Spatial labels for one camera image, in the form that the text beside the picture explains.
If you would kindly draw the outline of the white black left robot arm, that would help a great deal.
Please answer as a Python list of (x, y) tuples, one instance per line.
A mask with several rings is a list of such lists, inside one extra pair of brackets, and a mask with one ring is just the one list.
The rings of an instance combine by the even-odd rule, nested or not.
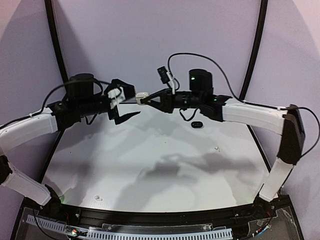
[(136, 96), (135, 87), (120, 79), (101, 81), (91, 73), (80, 73), (51, 90), (41, 109), (11, 120), (0, 127), (0, 184), (42, 207), (60, 204), (52, 187), (18, 170), (9, 160), (10, 150), (43, 135), (64, 131), (89, 116), (106, 113), (119, 125), (135, 113), (119, 115), (118, 105)]

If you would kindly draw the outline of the black earbud charging case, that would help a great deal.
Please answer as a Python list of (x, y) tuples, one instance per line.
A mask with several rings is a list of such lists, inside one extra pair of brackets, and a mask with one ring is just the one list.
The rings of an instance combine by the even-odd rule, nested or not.
[(191, 127), (194, 129), (201, 129), (204, 126), (204, 124), (201, 121), (193, 121), (191, 123)]

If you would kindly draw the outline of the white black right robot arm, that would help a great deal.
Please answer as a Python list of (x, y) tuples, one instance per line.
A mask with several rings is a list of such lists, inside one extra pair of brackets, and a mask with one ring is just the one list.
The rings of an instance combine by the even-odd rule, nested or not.
[(272, 108), (240, 102), (227, 95), (214, 95), (210, 72), (196, 68), (188, 73), (188, 91), (165, 88), (152, 94), (139, 92), (136, 94), (137, 102), (168, 114), (174, 109), (197, 109), (213, 121), (245, 124), (280, 135), (276, 160), (257, 195), (271, 202), (302, 157), (305, 131), (297, 106), (292, 104), (287, 108)]

